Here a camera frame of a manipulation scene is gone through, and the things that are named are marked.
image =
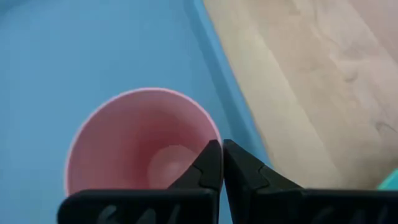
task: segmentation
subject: cup rim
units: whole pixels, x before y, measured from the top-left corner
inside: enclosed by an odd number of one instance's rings
[[[213,119],[211,118],[210,114],[195,100],[193,100],[192,98],[190,98],[187,95],[184,95],[183,93],[180,93],[176,90],[171,90],[168,88],[160,88],[160,87],[144,87],[144,88],[138,88],[135,90],[128,90],[128,91],[124,91],[116,96],[111,97],[109,100],[105,101],[104,103],[102,103],[99,107],[95,108],[95,110],[93,112],[90,113],[90,115],[84,120],[84,122],[80,125],[80,127],[77,129],[77,132],[74,134],[74,137],[72,139],[71,144],[69,145],[68,148],[68,154],[67,154],[67,159],[65,161],[65,168],[64,168],[64,176],[63,176],[63,187],[64,187],[64,191],[66,196],[70,195],[70,188],[69,188],[69,166],[70,166],[70,159],[72,156],[72,151],[73,148],[76,145],[76,142],[78,140],[79,135],[81,134],[81,132],[84,130],[84,128],[87,126],[87,124],[90,122],[90,120],[96,116],[103,108],[105,108],[108,104],[114,102],[117,99],[120,99],[126,95],[131,95],[131,94],[135,94],[135,93],[142,93],[142,92],[148,92],[148,91],[158,91],[158,92],[163,92],[163,93],[168,93],[168,94],[172,94],[175,95],[177,97],[181,97],[184,100],[187,100],[188,102],[190,102],[191,104],[193,104],[194,106],[196,106],[201,113],[203,113],[207,120],[210,122],[211,127],[213,128],[213,130],[215,130],[216,135],[217,135],[217,140],[220,144],[222,144],[221,142],[221,136],[220,136],[220,132],[218,131],[218,128],[215,124],[215,122],[213,121]]]

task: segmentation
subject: pink cup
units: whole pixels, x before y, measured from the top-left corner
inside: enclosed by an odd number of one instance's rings
[[[210,115],[191,98],[163,88],[128,91],[101,105],[70,148],[67,195],[85,189],[166,189],[211,139]]]

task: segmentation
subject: blue mat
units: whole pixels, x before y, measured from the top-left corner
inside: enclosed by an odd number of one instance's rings
[[[0,1],[0,223],[55,223],[75,131],[144,86],[192,97],[223,139],[270,164],[201,1]]]

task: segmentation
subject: wooden floor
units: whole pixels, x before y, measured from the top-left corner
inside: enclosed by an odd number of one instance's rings
[[[373,189],[398,167],[396,0],[205,0],[277,171]]]

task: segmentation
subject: light wood surface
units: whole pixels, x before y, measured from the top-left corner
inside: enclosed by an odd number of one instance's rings
[[[372,189],[398,167],[398,2],[205,6],[277,171]]]

